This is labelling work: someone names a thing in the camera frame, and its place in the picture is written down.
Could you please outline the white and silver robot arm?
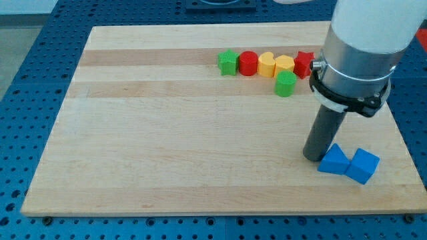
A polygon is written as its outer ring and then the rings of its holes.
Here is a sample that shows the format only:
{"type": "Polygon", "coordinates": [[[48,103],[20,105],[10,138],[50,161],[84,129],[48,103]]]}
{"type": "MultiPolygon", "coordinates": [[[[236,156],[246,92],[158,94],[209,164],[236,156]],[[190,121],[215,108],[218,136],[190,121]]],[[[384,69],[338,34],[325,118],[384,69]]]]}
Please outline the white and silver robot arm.
{"type": "Polygon", "coordinates": [[[339,0],[319,57],[315,98],[337,113],[372,117],[390,94],[390,78],[419,26],[426,0],[339,0]]]}

